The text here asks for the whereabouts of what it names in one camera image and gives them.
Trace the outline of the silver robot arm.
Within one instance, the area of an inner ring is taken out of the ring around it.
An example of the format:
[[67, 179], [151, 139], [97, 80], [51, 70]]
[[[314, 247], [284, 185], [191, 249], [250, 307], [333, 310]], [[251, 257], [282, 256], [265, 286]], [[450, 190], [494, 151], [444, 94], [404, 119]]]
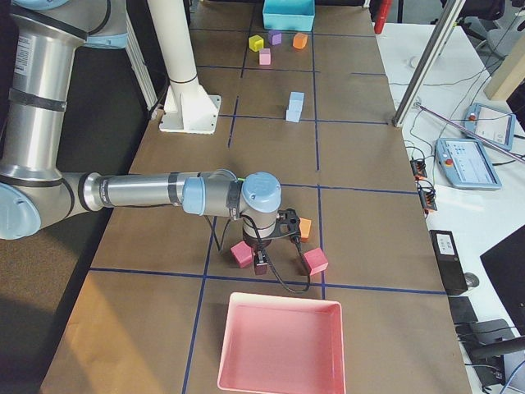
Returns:
[[1, 127], [1, 237], [32, 236], [69, 218], [110, 208], [173, 206], [205, 218], [238, 221], [253, 248], [299, 242], [299, 216], [281, 207], [281, 184], [267, 172], [131, 173], [152, 109], [92, 137], [64, 134], [75, 60], [88, 68], [123, 66], [113, 82], [144, 100], [126, 46], [124, 1], [4, 1], [1, 30], [16, 46]]

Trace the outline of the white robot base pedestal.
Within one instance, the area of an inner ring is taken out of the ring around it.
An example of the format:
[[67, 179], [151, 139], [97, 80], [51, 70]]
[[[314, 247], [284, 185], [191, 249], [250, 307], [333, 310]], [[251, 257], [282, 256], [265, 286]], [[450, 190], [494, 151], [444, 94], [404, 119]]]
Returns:
[[169, 88], [159, 129], [164, 132], [211, 135], [221, 106], [199, 83], [182, 1], [150, 0], [148, 8], [162, 51]]

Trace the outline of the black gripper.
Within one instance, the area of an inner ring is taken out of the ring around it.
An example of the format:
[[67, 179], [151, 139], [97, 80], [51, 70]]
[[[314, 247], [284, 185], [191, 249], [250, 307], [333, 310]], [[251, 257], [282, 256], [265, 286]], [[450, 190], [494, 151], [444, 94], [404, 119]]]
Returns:
[[300, 244], [300, 218], [292, 208], [281, 209], [275, 213], [246, 211], [241, 218], [243, 240], [253, 249], [260, 245], [268, 246], [273, 240], [285, 238], [295, 245]]

